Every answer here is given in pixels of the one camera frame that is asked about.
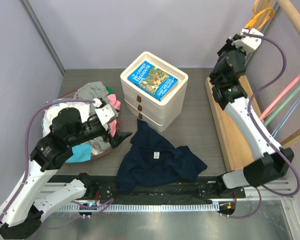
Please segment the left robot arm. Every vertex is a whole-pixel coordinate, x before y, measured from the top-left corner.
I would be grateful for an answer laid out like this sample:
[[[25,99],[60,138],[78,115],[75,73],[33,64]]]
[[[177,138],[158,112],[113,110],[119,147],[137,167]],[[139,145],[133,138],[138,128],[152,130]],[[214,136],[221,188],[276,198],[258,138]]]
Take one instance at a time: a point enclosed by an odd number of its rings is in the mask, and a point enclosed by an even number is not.
[[[98,190],[97,183],[87,173],[49,196],[38,199],[46,183],[62,165],[73,156],[73,147],[96,137],[107,137],[116,148],[131,132],[108,134],[99,117],[91,116],[82,122],[78,109],[67,107],[52,120],[50,132],[40,139],[30,158],[20,182],[0,205],[0,235],[5,240],[24,240],[33,235],[52,213],[77,199],[92,199]]]

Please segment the navy blue t shirt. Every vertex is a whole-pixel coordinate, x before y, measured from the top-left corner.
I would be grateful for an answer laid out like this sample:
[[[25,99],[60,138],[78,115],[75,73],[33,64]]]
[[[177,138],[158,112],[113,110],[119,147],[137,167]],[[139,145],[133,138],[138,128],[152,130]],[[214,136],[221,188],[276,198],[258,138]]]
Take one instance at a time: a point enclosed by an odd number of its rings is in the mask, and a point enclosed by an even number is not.
[[[130,140],[116,175],[119,192],[136,186],[156,187],[178,180],[196,181],[208,166],[186,146],[174,147],[145,121],[137,120],[137,131]]]

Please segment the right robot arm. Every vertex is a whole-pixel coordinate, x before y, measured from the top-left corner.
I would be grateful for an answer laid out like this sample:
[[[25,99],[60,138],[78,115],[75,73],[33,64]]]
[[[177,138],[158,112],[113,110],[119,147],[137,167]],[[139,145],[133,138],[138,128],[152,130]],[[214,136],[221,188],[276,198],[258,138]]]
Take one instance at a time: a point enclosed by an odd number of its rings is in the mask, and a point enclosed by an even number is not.
[[[269,133],[252,107],[239,78],[246,72],[246,55],[254,52],[265,40],[256,29],[243,29],[226,40],[217,52],[217,62],[209,75],[213,99],[234,121],[249,149],[253,161],[249,165],[217,177],[216,193],[223,198],[234,189],[245,186],[259,187],[282,178],[292,167],[294,152],[283,148]]]

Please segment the yellow hanger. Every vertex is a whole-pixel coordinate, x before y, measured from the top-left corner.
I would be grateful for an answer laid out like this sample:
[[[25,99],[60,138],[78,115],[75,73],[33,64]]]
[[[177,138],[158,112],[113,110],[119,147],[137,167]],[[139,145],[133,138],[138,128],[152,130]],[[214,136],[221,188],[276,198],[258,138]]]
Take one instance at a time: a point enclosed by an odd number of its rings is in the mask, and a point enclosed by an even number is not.
[[[255,0],[252,6],[252,17],[245,28],[260,31],[274,16],[274,0]]]

